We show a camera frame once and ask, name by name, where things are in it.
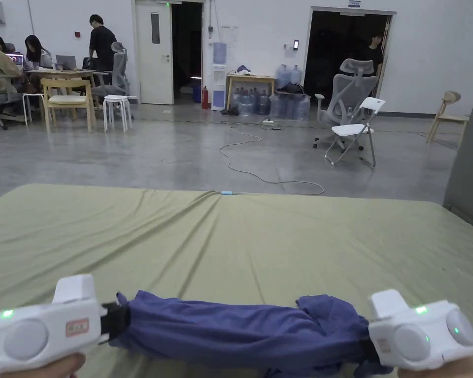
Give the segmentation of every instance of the laptop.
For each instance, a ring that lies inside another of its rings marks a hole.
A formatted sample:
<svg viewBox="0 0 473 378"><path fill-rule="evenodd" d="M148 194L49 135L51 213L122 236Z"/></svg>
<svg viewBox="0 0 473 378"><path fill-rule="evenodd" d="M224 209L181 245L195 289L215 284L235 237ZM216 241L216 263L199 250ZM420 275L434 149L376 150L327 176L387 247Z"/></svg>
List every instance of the laptop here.
<svg viewBox="0 0 473 378"><path fill-rule="evenodd" d="M12 59L15 65L23 69L25 66L25 56L23 54L6 54L9 58Z"/></svg>
<svg viewBox="0 0 473 378"><path fill-rule="evenodd" d="M73 55L56 55L56 63L60 64L64 70L77 69L77 63Z"/></svg>

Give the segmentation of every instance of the wooden chair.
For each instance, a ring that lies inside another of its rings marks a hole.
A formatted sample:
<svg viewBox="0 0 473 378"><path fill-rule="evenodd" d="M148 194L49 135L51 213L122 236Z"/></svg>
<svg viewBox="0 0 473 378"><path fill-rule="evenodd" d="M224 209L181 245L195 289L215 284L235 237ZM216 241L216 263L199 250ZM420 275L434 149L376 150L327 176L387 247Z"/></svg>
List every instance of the wooden chair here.
<svg viewBox="0 0 473 378"><path fill-rule="evenodd" d="M446 91L445 95L443 96L442 99L442 104L440 111L438 111L437 116L434 118L434 122L431 126L431 130L429 130L429 135L426 139L426 143L429 141L433 141L434 136L437 134L438 126L440 125L441 122L454 122L456 124L462 124L464 125L463 127L463 132L461 134L461 140L463 140L463 135L464 135L464 130L466 128L466 125L468 124L468 121L470 120L469 117L463 117L463 116L455 116L455 115L448 115L445 114L445 110L448 105L454 104L461 100L461 94L458 92L454 91Z"/></svg>
<svg viewBox="0 0 473 378"><path fill-rule="evenodd" d="M93 123L96 125L95 109L91 96L91 82L89 80L65 80L65 79L42 79L41 84L44 87L44 109L47 132L51 132L49 124L49 114L51 109L75 109L86 108L88 118L88 131L93 129ZM86 96L77 95L53 95L53 88L71 88L85 87ZM56 114L52 112L54 126L56 126Z"/></svg>

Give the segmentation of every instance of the headrest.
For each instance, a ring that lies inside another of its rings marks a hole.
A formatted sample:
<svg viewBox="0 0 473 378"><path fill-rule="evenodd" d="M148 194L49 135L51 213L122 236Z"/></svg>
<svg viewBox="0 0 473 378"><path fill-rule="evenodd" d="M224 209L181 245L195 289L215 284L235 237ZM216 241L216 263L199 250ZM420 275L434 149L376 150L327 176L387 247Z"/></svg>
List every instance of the headrest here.
<svg viewBox="0 0 473 378"><path fill-rule="evenodd" d="M374 72L373 61L357 61L355 59L345 59L341 64L340 70L347 74L359 74L369 75Z"/></svg>
<svg viewBox="0 0 473 378"><path fill-rule="evenodd" d="M7 51L4 52L14 52L15 51L15 46L13 43L5 43L5 47Z"/></svg>
<svg viewBox="0 0 473 378"><path fill-rule="evenodd" d="M125 52L126 53L126 48L123 46L121 42L113 42L112 43L112 51L114 52Z"/></svg>

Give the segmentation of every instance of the hand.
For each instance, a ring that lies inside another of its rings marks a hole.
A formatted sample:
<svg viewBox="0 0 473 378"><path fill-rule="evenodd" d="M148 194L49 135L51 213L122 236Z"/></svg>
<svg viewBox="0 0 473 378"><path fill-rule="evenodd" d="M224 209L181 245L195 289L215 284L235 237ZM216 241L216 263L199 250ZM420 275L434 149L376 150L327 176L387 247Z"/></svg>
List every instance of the hand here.
<svg viewBox="0 0 473 378"><path fill-rule="evenodd" d="M86 362L83 354L73 354L40 369L24 372L0 373L0 378L76 378L75 372Z"/></svg>
<svg viewBox="0 0 473 378"><path fill-rule="evenodd" d="M473 357L458 361L452 361L438 370L426 370L423 372L412 372L409 370L398 370L400 378L473 378Z"/></svg>

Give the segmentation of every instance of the blue cloth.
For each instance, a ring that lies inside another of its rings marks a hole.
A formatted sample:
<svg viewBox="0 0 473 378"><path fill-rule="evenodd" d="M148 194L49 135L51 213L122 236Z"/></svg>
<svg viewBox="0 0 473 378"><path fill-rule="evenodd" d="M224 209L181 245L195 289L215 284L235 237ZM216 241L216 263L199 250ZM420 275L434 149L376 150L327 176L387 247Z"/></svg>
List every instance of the blue cloth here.
<svg viewBox="0 0 473 378"><path fill-rule="evenodd" d="M368 321L329 295L301 297L298 309L162 299L145 291L130 302L117 298L130 306L131 324L110 344L147 356L269 370L274 378L330 377L347 362L359 364L355 378L392 371L365 356L360 340L369 336Z"/></svg>

